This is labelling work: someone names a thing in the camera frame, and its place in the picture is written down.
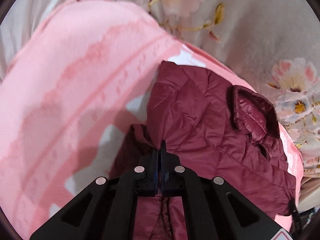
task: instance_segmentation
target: maroon fabric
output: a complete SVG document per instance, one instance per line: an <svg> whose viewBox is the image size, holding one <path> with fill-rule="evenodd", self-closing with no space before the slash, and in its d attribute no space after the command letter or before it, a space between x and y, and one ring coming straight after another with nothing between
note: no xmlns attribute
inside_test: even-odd
<svg viewBox="0 0 320 240"><path fill-rule="evenodd" d="M141 145L159 148L166 140L167 151L199 176L223 177L273 219L290 214L296 181L287 172L275 110L263 96L210 70L163 62L147 112L148 133L131 130ZM119 156L115 170L131 168L129 151ZM187 239L180 198L140 198L137 214L135 240Z"/></svg>

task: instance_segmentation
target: warning label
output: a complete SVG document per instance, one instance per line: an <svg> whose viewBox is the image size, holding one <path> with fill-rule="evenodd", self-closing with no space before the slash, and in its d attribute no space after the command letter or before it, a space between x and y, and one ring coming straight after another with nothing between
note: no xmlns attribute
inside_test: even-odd
<svg viewBox="0 0 320 240"><path fill-rule="evenodd" d="M292 240L291 236L283 228L271 240Z"/></svg>

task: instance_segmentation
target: pink mat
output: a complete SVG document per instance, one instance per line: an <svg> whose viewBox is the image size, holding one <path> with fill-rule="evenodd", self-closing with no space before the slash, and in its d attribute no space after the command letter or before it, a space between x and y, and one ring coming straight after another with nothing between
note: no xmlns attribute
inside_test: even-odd
<svg viewBox="0 0 320 240"><path fill-rule="evenodd" d="M23 239L108 176L129 126L147 118L162 60L206 67L252 89L131 3L69 0L39 26L0 88L0 205ZM280 131L298 199L300 152ZM276 221L290 228L291 217Z"/></svg>

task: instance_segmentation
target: maroon jacket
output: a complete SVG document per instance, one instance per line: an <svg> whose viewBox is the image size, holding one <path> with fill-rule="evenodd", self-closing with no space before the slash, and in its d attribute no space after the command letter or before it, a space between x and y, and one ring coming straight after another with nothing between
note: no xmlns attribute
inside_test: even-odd
<svg viewBox="0 0 320 240"><path fill-rule="evenodd" d="M198 176L223 177L273 219L290 215L296 179L287 172L275 110L263 96L208 69L162 62L147 111L148 133L133 126L134 144L160 148L165 140L167 151ZM126 141L115 162L121 172L144 151L129 156ZM181 199L141 198L134 239L172 238L187 239Z"/></svg>

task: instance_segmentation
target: silver rivet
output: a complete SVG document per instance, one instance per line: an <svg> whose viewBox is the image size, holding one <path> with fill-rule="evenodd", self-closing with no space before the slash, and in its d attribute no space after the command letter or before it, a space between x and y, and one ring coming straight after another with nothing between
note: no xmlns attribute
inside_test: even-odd
<svg viewBox="0 0 320 240"><path fill-rule="evenodd" d="M136 173L142 173L142 172L144 172L144 167L142 167L142 166L137 166L137 167L134 168L134 171L135 171Z"/></svg>
<svg viewBox="0 0 320 240"><path fill-rule="evenodd" d="M106 180L106 178L104 178L104 177L100 177L100 178L97 178L97 179L96 179L96 183L97 183L98 185L105 184L106 181L107 181L107 180Z"/></svg>
<svg viewBox="0 0 320 240"><path fill-rule="evenodd" d="M224 180L223 180L223 178L221 178L221 177L215 177L215 178L213 179L213 182L214 182L215 184L222 185L222 184L224 183Z"/></svg>
<svg viewBox="0 0 320 240"><path fill-rule="evenodd" d="M182 173L182 172L184 172L186 169L185 169L183 166L177 166L177 167L174 168L174 170L175 170L176 172Z"/></svg>

